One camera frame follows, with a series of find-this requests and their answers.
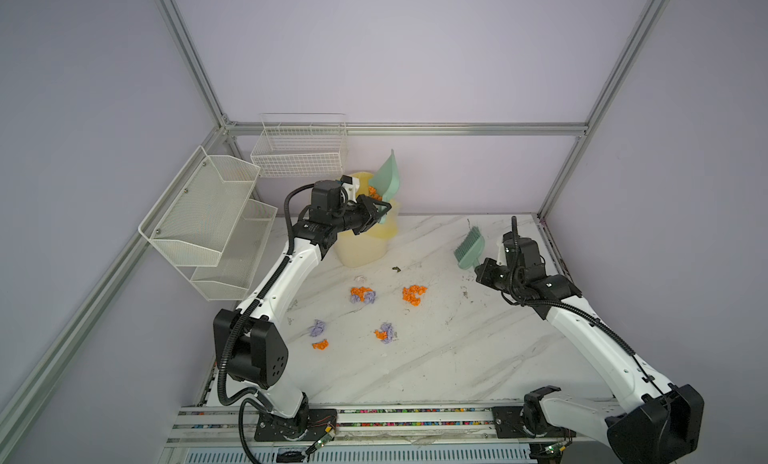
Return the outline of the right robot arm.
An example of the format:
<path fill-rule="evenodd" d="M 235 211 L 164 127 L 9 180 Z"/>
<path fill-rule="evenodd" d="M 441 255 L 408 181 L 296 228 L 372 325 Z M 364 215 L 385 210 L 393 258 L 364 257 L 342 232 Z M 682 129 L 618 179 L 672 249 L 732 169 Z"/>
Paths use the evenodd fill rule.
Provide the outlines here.
<path fill-rule="evenodd" d="M 588 361 L 613 399 L 569 397 L 556 385 L 524 397 L 524 431 L 535 437 L 563 428 L 608 446 L 623 463 L 673 463 L 699 443 L 704 399 L 647 364 L 597 315 L 566 276 L 548 274 L 535 240 L 504 234 L 501 258 L 475 261 L 477 283 L 512 305 L 533 310 Z"/>

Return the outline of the yellow lined trash bin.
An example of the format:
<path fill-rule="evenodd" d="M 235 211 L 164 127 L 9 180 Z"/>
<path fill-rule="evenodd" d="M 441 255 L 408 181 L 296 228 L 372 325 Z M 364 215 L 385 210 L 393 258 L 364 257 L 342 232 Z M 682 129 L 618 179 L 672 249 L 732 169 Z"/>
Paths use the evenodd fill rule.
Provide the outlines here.
<path fill-rule="evenodd" d="M 392 209 L 385 215 L 384 223 L 355 235 L 345 231 L 338 235 L 332 250 L 339 261 L 348 268 L 357 268 L 373 263 L 385 256 L 390 242 L 397 236 L 400 203 L 392 200 Z"/>

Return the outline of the purple orange scraps lower centre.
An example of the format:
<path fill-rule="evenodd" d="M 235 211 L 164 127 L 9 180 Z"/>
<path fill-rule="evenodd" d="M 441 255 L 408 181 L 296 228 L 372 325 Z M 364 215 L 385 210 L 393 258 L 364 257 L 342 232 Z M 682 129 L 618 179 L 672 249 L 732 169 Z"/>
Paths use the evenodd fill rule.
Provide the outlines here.
<path fill-rule="evenodd" d="M 396 338 L 396 332 L 393 324 L 390 322 L 384 322 L 381 326 L 374 331 L 375 337 L 382 343 L 389 344 Z"/>

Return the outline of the orange scrap far left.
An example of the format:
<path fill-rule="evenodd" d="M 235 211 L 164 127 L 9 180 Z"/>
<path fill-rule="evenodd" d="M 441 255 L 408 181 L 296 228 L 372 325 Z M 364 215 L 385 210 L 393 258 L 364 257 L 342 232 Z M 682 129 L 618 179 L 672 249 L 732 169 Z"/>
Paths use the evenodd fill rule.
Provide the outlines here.
<path fill-rule="evenodd" d="M 312 344 L 312 348 L 316 350 L 325 350 L 329 346 L 327 339 Z"/>

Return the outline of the orange scraps lower right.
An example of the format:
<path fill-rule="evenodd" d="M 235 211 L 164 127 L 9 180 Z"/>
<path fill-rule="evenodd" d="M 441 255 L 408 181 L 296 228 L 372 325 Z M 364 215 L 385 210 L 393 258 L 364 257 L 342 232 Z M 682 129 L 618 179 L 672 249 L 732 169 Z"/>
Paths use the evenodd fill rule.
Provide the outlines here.
<path fill-rule="evenodd" d="M 368 195 L 374 200 L 377 200 L 377 201 L 382 200 L 382 196 L 378 193 L 377 189 L 373 186 L 368 187 Z"/>

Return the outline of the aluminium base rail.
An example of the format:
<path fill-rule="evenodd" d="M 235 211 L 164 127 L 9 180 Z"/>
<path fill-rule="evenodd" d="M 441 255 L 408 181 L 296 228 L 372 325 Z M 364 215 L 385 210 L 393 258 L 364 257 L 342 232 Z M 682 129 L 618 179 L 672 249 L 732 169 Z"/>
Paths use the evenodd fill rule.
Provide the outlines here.
<path fill-rule="evenodd" d="M 525 433 L 519 401 L 480 404 L 320 405 L 289 439 L 251 408 L 185 407 L 162 463 L 614 463 L 604 444 L 573 430 Z"/>

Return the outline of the orange scraps centre pile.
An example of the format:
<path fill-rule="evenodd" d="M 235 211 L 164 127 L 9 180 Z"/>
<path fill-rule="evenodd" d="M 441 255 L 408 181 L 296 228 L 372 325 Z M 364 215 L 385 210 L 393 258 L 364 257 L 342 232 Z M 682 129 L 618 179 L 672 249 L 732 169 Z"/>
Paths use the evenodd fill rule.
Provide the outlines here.
<path fill-rule="evenodd" d="M 402 299 L 414 307 L 421 304 L 422 297 L 428 288 L 420 285 L 411 285 L 402 289 Z"/>

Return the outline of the green hand brush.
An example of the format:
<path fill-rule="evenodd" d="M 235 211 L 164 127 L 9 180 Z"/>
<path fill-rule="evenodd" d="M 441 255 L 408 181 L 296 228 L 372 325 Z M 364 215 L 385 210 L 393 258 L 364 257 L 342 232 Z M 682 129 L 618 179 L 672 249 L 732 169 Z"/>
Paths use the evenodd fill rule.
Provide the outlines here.
<path fill-rule="evenodd" d="M 485 251 L 485 239 L 477 226 L 472 226 L 464 240 L 454 250 L 454 258 L 462 270 L 474 269 L 480 265 Z"/>

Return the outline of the orange purple scraps left-centre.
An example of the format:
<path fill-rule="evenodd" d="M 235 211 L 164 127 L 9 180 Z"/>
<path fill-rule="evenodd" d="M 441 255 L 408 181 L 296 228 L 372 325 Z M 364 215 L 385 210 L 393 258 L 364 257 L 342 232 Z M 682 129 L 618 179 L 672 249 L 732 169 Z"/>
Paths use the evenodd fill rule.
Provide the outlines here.
<path fill-rule="evenodd" d="M 353 287 L 349 294 L 351 303 L 373 304 L 377 298 L 377 293 L 368 287 Z"/>

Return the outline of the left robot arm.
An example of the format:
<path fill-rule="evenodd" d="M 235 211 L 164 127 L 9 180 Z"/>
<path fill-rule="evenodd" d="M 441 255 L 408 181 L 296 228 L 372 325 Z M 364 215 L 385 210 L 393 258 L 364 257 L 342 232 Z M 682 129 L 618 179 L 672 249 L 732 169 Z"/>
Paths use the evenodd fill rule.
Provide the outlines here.
<path fill-rule="evenodd" d="M 288 308 L 341 233 L 365 233 L 392 208 L 359 188 L 358 179 L 344 175 L 291 191 L 283 202 L 287 243 L 279 258 L 235 309 L 214 317 L 216 397 L 223 406 L 254 407 L 259 429 L 270 437 L 297 440 L 310 427 L 308 398 L 286 375 L 281 322 Z"/>

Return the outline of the lower white mesh shelf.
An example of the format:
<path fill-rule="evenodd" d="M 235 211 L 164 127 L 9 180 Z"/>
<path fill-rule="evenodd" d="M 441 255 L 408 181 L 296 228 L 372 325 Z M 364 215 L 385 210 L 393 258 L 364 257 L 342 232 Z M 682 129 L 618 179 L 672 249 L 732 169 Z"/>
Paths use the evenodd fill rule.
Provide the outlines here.
<path fill-rule="evenodd" d="M 207 301 L 240 301 L 250 294 L 277 208 L 249 199 L 216 267 L 198 267 L 191 284 Z"/>

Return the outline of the white mesh shelf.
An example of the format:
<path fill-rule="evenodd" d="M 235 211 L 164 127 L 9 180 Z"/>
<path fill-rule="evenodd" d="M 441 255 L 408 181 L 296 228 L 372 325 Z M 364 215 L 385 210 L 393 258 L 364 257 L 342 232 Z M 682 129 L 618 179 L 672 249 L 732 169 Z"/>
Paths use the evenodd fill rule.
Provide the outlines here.
<path fill-rule="evenodd" d="M 259 174 L 251 162 L 198 147 L 138 232 L 175 267 L 215 267 Z"/>
<path fill-rule="evenodd" d="M 198 267 L 191 284 L 207 301 L 240 301 L 250 294 L 277 208 L 249 199 L 216 267 Z"/>

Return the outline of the upper white mesh shelf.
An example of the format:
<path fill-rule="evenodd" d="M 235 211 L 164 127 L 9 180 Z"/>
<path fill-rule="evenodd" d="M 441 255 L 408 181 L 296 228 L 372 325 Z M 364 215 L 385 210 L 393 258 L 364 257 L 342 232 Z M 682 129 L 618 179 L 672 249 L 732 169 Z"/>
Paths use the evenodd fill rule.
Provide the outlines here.
<path fill-rule="evenodd" d="M 138 232 L 175 267 L 215 267 L 259 174 L 251 162 L 198 147 Z"/>

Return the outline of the green plastic dustpan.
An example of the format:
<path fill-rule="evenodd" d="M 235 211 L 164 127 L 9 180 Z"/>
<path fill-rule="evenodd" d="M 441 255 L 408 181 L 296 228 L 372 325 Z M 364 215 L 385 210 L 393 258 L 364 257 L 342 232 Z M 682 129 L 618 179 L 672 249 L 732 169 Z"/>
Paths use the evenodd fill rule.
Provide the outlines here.
<path fill-rule="evenodd" d="M 380 221 L 381 225 L 384 225 L 389 217 L 394 217 L 399 212 L 400 204 L 395 197 L 400 189 L 400 184 L 401 178 L 395 152 L 391 151 L 390 156 L 384 164 L 368 181 L 368 187 L 375 187 L 378 193 L 382 196 L 381 201 L 388 202 L 392 205 L 392 209 Z"/>

